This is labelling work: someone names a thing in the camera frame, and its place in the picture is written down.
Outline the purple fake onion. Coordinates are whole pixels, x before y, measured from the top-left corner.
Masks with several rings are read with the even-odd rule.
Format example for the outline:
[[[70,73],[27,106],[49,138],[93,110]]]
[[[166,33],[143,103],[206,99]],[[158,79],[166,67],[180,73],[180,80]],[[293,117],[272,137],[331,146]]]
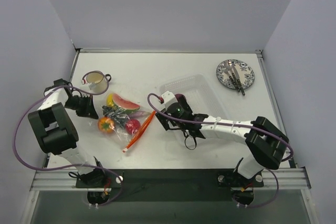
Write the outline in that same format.
[[[175,94],[175,97],[176,97],[176,99],[177,99],[177,101],[178,101],[179,103],[186,102],[186,97],[185,97],[185,95],[183,95],[183,94],[181,94],[181,93],[176,93],[176,94]]]

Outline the clear zip bag orange seal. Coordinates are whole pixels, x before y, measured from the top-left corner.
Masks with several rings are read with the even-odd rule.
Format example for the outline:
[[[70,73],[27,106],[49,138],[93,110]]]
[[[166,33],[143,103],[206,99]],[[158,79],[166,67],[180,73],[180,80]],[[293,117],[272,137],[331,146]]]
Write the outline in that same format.
[[[155,116],[155,111],[109,93],[102,106],[98,129],[120,141],[121,151],[126,153],[144,134]]]

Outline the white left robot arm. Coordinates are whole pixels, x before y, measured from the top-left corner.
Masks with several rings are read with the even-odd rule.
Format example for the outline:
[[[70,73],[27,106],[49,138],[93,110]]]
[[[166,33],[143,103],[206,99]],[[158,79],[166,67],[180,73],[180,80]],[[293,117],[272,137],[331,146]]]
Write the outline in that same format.
[[[105,185],[107,175],[101,163],[79,146],[79,135],[67,109],[75,111],[78,117],[99,118],[92,95],[73,95],[70,82],[58,79],[45,89],[41,106],[28,114],[31,128],[44,153],[60,156],[77,166],[77,173],[70,173],[70,176],[100,188]]]

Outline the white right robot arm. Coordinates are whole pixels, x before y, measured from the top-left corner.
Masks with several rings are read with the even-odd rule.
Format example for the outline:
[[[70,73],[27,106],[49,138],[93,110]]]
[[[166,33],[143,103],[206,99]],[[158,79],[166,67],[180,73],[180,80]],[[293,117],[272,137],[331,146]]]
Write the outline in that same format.
[[[193,140],[216,138],[246,145],[249,154],[242,157],[233,172],[233,181],[245,186],[264,169],[277,170],[287,160],[289,140],[267,118],[252,121],[230,121],[208,114],[195,114],[184,95],[170,91],[157,96],[164,106],[156,117],[167,131],[181,131],[184,138]]]

